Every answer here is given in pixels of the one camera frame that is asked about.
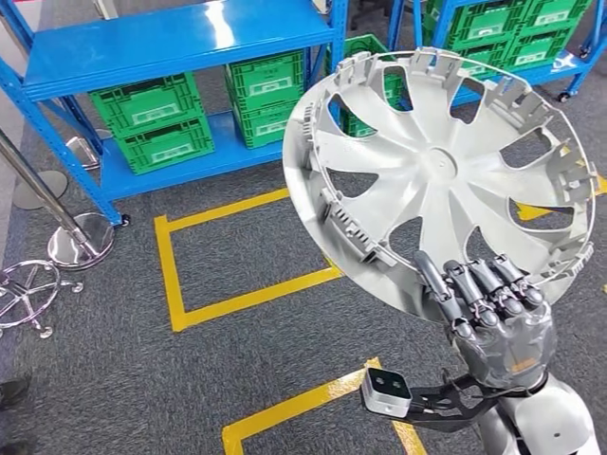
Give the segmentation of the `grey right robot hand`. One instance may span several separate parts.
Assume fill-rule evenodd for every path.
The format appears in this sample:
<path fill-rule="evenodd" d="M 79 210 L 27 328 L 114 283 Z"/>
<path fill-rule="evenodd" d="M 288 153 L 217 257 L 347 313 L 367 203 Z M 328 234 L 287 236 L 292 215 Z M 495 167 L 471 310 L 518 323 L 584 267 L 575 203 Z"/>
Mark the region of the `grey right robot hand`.
<path fill-rule="evenodd" d="M 414 261 L 447 323 L 449 341 L 483 386 L 532 389 L 556 351 L 550 305 L 505 254 L 448 260 L 442 270 L 421 250 Z"/>

